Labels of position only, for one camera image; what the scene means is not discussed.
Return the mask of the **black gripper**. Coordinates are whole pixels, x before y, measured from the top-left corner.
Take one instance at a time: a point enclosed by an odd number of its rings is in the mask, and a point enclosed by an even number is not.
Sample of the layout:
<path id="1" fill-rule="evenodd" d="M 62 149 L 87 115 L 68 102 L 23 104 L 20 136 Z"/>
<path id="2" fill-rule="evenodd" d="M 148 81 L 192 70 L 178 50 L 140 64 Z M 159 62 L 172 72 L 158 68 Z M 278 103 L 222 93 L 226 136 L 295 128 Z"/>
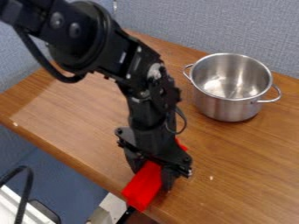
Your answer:
<path id="1" fill-rule="evenodd" d="M 159 164 L 163 190 L 170 192 L 175 180 L 192 175 L 192 157 L 175 139 L 176 124 L 168 122 L 155 129 L 139 130 L 119 127 L 115 134 L 118 146 L 124 149 L 126 161 L 134 173 L 143 168 L 146 161 Z"/>

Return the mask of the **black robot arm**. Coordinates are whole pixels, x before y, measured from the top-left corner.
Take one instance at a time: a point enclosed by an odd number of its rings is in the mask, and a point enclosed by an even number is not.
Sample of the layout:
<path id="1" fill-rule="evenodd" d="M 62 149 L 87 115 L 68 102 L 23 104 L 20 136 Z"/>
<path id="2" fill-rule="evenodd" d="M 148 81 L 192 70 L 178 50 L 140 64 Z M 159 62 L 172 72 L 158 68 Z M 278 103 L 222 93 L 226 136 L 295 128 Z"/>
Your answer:
<path id="1" fill-rule="evenodd" d="M 134 172 L 160 165 L 163 189 L 192 175 L 192 157 L 175 136 L 182 90 L 160 54 L 119 26 L 91 1 L 0 0 L 0 21 L 14 27 L 28 51 L 64 83 L 99 72 L 115 80 L 128 106 L 128 125 L 116 129 L 118 145 Z"/>

